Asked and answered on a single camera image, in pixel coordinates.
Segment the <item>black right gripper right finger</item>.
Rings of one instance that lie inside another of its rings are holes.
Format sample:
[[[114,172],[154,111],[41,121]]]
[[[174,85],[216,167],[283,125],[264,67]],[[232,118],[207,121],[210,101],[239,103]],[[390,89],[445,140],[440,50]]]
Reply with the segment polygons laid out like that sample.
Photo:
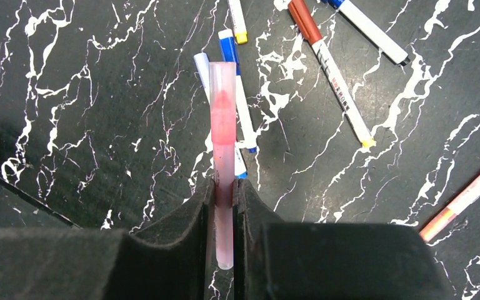
[[[234,183],[236,299],[450,299],[411,227],[287,222],[247,179]]]

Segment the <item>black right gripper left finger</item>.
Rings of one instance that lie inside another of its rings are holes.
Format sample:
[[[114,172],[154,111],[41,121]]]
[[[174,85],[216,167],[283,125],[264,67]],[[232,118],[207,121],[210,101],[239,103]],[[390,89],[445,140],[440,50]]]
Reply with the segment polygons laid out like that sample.
[[[214,182],[152,225],[0,229],[0,299],[202,299]]]

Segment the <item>pink translucent pen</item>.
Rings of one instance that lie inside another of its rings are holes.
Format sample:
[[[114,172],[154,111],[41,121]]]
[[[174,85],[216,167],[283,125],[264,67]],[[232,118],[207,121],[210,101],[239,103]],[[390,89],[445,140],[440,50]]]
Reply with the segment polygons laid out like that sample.
[[[216,260],[220,269],[234,266],[233,183],[236,142],[236,65],[210,62],[211,141],[215,182]]]

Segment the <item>light blue capped marker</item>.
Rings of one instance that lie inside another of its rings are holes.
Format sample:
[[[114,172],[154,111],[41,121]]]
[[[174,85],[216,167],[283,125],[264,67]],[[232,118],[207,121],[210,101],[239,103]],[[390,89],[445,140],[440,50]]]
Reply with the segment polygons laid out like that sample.
[[[210,80],[209,80],[209,59],[208,55],[205,52],[200,52],[193,56],[196,69],[199,74],[200,82],[204,89],[206,100],[210,104]],[[234,163],[234,173],[235,177],[238,179],[246,179],[248,177],[248,172],[246,164],[244,162],[241,150],[239,148],[240,144],[235,143],[235,163]]]

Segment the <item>orange red pen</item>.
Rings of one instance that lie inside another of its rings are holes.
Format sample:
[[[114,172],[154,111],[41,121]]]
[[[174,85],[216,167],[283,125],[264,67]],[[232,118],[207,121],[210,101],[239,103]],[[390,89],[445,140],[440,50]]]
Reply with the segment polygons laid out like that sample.
[[[420,237],[429,242],[466,208],[480,198],[480,175],[462,190],[445,208],[432,218],[419,232]]]

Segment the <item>blue capped whiteboard marker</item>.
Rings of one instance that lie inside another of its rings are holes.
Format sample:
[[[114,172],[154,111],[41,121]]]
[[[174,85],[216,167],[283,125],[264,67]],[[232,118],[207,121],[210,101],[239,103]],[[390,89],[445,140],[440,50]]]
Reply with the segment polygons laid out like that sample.
[[[332,6],[348,21],[360,30],[378,49],[380,49],[394,64],[407,65],[411,60],[409,54],[379,26],[367,17],[350,0],[327,0],[322,1]]]

